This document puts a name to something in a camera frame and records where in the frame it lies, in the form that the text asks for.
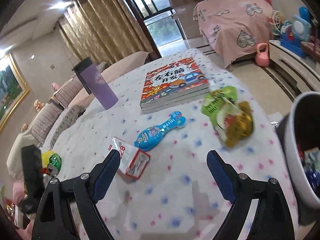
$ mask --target ceiling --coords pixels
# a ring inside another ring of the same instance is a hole
[[[0,50],[51,32],[64,10],[49,8],[61,1],[69,0],[25,0],[0,32]]]

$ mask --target stack of books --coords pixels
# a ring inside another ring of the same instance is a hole
[[[204,98],[209,81],[192,57],[148,72],[140,107],[144,114]]]

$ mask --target pink kettlebell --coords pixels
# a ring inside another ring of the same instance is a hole
[[[261,52],[260,50],[264,47],[266,48],[266,50],[264,52]],[[255,60],[260,67],[267,67],[270,64],[268,52],[269,45],[267,43],[260,43],[257,45],[257,55]]]

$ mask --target bedsheet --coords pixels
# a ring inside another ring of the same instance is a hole
[[[202,100],[143,115],[139,101],[145,75],[173,61],[193,57],[217,87],[232,85],[239,100],[247,100],[254,118],[253,134],[233,149],[221,144],[209,118],[201,113]],[[94,99],[76,123],[58,138],[53,150],[60,154],[63,181],[90,172],[108,154],[113,136],[133,144],[138,133],[161,124],[173,111],[188,120],[185,128],[168,133],[151,155],[139,180],[131,182],[116,174],[97,208],[115,239],[211,240],[230,209],[206,165],[210,150],[252,179],[278,179],[288,202],[295,232],[298,229],[296,199],[288,178],[284,155],[264,111],[245,85],[216,67],[197,49],[170,55],[135,69],[110,83],[119,101],[109,110]],[[246,239],[257,201],[252,201],[239,239]],[[88,239],[76,205],[72,213],[81,239]]]
[[[259,43],[269,43],[271,12],[271,5],[264,0],[205,0],[196,5],[193,18],[227,67],[237,58],[256,52]]]

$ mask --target blue rubber grip pad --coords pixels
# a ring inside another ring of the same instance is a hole
[[[211,152],[208,152],[207,155],[207,165],[219,187],[223,198],[230,201],[231,204],[234,204],[236,201],[236,196],[233,191],[233,183],[223,170],[217,158]]]
[[[92,201],[96,204],[106,195],[108,188],[119,168],[120,154],[114,154],[105,166],[98,179],[94,183],[94,194]]]

